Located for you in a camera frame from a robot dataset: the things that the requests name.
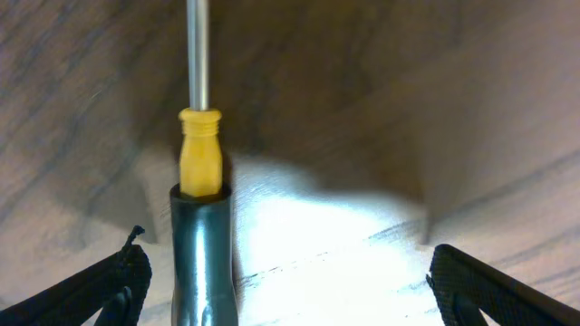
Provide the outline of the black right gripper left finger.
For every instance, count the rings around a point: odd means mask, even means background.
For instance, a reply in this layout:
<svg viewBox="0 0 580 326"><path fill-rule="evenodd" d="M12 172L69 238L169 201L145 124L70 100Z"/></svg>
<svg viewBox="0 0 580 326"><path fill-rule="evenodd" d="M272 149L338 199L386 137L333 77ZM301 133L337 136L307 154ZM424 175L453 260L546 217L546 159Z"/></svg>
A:
<svg viewBox="0 0 580 326"><path fill-rule="evenodd" d="M145 232L133 227L121 250L36 295L1 310L2 326L138 323L152 277L150 261L133 241Z"/></svg>

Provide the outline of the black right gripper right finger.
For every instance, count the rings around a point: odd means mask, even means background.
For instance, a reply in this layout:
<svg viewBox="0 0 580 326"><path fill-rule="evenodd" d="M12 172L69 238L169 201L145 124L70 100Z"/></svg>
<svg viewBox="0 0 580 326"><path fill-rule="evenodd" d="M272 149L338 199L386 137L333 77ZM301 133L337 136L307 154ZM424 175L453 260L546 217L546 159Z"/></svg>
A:
<svg viewBox="0 0 580 326"><path fill-rule="evenodd" d="M447 326L579 323L579 311L449 245L434 248L427 283Z"/></svg>

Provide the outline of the black yellow screwdriver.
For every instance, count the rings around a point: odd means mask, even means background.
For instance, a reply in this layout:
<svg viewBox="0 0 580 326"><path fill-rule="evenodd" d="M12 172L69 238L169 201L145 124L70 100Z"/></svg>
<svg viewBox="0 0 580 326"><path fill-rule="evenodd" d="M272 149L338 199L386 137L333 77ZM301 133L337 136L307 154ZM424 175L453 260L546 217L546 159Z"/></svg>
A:
<svg viewBox="0 0 580 326"><path fill-rule="evenodd" d="M174 325L235 326L231 188L223 179L222 114L209 105L209 3L187 1L189 106L179 113L179 182L169 192Z"/></svg>

